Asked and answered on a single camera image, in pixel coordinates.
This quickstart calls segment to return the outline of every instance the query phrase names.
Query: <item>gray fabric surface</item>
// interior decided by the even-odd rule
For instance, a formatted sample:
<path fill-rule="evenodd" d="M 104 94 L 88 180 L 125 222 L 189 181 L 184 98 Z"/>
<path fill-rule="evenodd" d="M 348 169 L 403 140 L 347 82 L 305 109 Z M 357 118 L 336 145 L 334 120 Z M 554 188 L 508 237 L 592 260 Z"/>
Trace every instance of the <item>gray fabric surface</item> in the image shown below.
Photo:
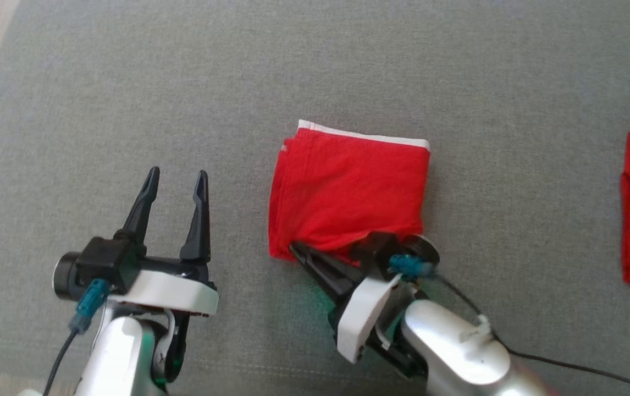
<path fill-rule="evenodd" d="M 220 292 L 172 389 L 422 394 L 373 353 L 338 356 L 323 295 L 267 254 L 270 178 L 298 118 L 430 140 L 424 218 L 443 271 L 515 348 L 630 377 L 630 0 L 23 0 L 0 51 L 0 371 L 46 376 L 73 310 L 49 287 L 54 263 L 111 236 L 159 165 L 150 254 L 178 253 L 204 168 Z M 630 394 L 529 365 L 563 394 Z"/>

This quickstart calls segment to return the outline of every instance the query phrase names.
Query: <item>white plastic part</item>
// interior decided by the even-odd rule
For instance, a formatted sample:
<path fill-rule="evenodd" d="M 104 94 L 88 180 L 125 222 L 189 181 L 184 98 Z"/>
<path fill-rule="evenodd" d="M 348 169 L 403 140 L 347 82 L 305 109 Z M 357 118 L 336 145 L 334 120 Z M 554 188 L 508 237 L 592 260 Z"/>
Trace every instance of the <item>white plastic part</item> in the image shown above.
<path fill-rule="evenodd" d="M 141 270 L 126 295 L 111 295 L 118 303 L 176 309 L 193 314 L 214 315 L 219 295 L 195 280 L 158 271 Z"/>
<path fill-rule="evenodd" d="M 510 354 L 493 338 L 460 341 L 461 335 L 475 330 L 476 326 L 430 300 L 410 304 L 401 323 L 402 334 L 413 348 L 433 367 L 438 367 L 435 359 L 441 361 L 445 370 L 454 373 L 454 381 L 474 386 L 496 383 L 511 369 Z M 444 372 L 433 370 L 430 376 L 439 377 Z"/>
<path fill-rule="evenodd" d="M 166 396 L 151 376 L 155 336 L 135 318 L 114 319 L 97 338 L 75 396 Z"/>
<path fill-rule="evenodd" d="M 391 289 L 400 278 L 400 274 L 389 282 L 365 278 L 353 291 L 337 326 L 337 351 L 350 363 L 357 363 L 360 348 L 365 344 L 391 295 Z"/>

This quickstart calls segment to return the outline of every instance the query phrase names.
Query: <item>teal cable connector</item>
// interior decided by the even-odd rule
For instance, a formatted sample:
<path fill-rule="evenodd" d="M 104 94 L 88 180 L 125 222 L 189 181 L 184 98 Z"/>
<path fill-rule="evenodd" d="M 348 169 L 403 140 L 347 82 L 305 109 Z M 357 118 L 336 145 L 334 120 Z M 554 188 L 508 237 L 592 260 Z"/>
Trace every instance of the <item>teal cable connector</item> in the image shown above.
<path fill-rule="evenodd" d="M 388 261 L 388 266 L 396 273 L 402 273 L 412 278 L 432 278 L 435 276 L 435 266 L 418 256 L 409 254 L 394 254 Z"/>
<path fill-rule="evenodd" d="M 109 283 L 104 279 L 93 279 L 91 285 L 76 306 L 76 315 L 68 323 L 71 331 L 85 334 L 91 326 L 93 316 L 109 296 Z"/>

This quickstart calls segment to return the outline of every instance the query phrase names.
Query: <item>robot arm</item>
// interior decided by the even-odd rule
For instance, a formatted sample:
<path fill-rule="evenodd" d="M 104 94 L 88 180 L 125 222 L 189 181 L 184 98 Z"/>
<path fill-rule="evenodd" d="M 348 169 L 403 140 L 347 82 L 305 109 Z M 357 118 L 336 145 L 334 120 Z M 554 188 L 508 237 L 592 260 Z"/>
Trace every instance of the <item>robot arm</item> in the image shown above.
<path fill-rule="evenodd" d="M 303 243 L 290 249 L 335 302 L 328 319 L 337 350 L 351 363 L 374 349 L 407 378 L 426 378 L 428 394 L 553 394 L 493 338 L 488 323 L 468 323 L 412 282 L 440 261 L 420 236 L 400 243 L 393 234 L 370 233 L 352 248 L 360 269 Z"/>
<path fill-rule="evenodd" d="M 166 384 L 176 380 L 191 316 L 211 316 L 219 302 L 207 268 L 207 180 L 202 170 L 179 258 L 146 256 L 144 236 L 159 183 L 159 168 L 154 167 L 124 227 L 111 240 L 96 236 L 82 252 L 71 251 L 58 261 L 53 288 L 59 298 L 79 301 L 96 279 L 109 283 L 112 290 L 76 396 L 161 396 L 167 394 Z M 146 318 L 147 314 L 165 316 L 168 325 Z"/>

